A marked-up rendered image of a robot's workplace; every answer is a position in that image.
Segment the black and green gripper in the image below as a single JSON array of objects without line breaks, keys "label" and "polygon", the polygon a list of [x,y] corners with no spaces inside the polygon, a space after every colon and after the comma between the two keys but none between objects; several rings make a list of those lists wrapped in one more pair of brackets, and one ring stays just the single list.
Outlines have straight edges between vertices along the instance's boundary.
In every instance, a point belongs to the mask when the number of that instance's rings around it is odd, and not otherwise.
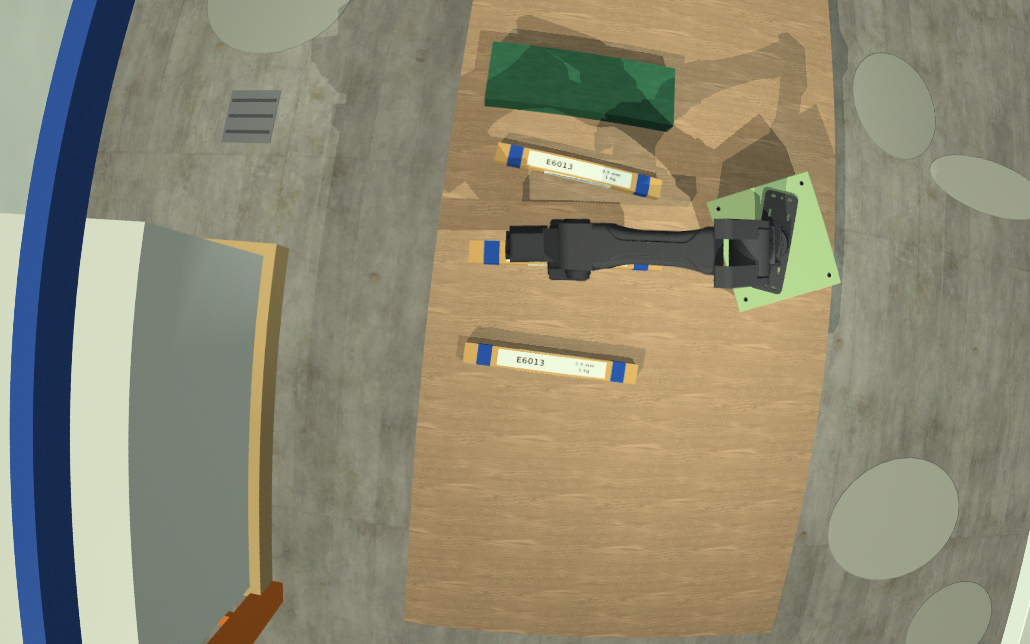
[{"label": "black and green gripper", "polygon": [[[564,219],[550,221],[550,225],[558,225],[558,223],[564,223]],[[548,269],[548,275],[550,280],[572,280],[566,278],[566,273],[564,269]],[[586,280],[572,280],[572,281],[586,281]]]}]

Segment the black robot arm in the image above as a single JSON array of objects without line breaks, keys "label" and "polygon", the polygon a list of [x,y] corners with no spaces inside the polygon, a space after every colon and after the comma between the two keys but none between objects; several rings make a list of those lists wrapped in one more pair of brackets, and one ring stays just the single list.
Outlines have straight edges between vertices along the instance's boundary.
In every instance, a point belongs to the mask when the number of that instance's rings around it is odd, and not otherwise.
[{"label": "black robot arm", "polygon": [[[714,275],[714,289],[752,287],[780,294],[797,206],[797,197],[767,190],[761,221],[714,219],[714,227],[696,230],[639,230],[590,219],[564,219],[549,228],[510,226],[505,259],[547,262],[548,269],[564,269],[572,280],[590,279],[591,271],[623,265],[673,266]],[[729,266],[724,266],[724,239],[729,239]]]}]

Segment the tan welding electrode pack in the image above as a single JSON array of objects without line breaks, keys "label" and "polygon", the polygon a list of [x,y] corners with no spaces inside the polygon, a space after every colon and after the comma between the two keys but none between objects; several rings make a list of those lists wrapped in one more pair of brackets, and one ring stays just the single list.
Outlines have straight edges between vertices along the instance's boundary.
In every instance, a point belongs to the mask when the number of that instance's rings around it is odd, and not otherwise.
[{"label": "tan welding electrode pack", "polygon": [[465,342],[464,362],[636,384],[638,364]]},{"label": "tan welding electrode pack", "polygon": [[[505,259],[505,241],[470,240],[469,264],[547,266],[547,262],[510,262]],[[661,271],[662,266],[623,265],[611,269]]]},{"label": "tan welding electrode pack", "polygon": [[662,180],[649,176],[500,142],[494,163],[605,187],[653,200],[660,198],[662,187]]}]

